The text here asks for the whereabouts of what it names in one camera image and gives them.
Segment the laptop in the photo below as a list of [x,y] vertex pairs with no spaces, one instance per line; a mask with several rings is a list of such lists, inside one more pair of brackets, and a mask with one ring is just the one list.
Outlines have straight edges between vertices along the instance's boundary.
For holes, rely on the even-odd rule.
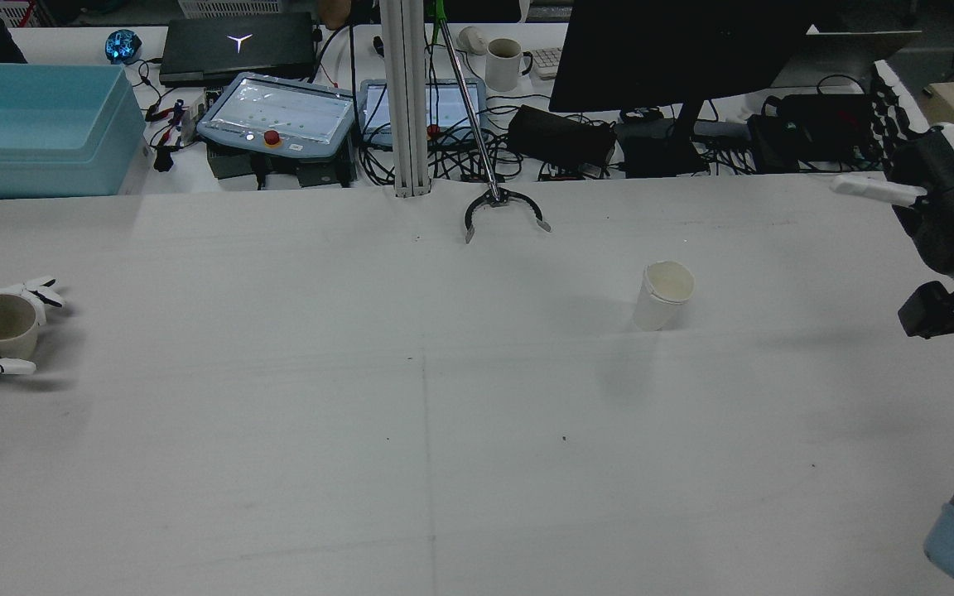
[[[870,33],[810,33],[800,49],[779,71],[771,87],[814,87],[830,75],[856,80],[870,76],[871,65],[886,60],[911,44],[922,31],[871,31]],[[826,84],[845,84],[829,79]]]
[[175,19],[167,23],[160,84],[223,87],[242,72],[301,79],[315,68],[311,14]]

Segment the black power adapter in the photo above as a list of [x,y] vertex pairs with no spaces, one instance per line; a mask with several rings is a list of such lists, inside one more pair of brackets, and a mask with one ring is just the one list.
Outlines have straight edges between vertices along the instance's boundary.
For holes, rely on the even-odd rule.
[[602,170],[613,155],[617,135],[609,124],[580,124],[534,107],[519,107],[508,126],[507,148],[563,170]]

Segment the white paper cup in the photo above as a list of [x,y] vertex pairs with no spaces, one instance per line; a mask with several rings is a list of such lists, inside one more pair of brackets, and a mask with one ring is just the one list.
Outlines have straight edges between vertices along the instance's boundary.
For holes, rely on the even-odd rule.
[[0,356],[28,359],[38,337],[35,306],[20,296],[0,294]]
[[643,331],[658,331],[694,294],[694,276],[675,261],[660,261],[643,271],[643,284],[632,320]]
[[518,87],[518,71],[522,67],[522,45],[513,39],[500,37],[488,44],[484,57],[484,83],[496,91],[510,91]]

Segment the light blue plastic bin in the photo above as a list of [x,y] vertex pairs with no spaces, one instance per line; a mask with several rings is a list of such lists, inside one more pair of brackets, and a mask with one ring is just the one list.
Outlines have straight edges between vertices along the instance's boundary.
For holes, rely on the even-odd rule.
[[116,194],[144,128],[121,65],[0,64],[0,199]]

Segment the computer mouse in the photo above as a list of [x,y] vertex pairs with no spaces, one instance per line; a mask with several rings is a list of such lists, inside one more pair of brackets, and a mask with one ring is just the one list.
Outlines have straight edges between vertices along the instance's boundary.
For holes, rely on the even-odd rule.
[[139,60],[142,41],[135,31],[117,29],[105,41],[105,57],[113,64],[135,64]]
[[459,31],[458,46],[463,52],[484,56],[488,53],[488,38],[484,37],[484,31],[479,27],[468,26]]

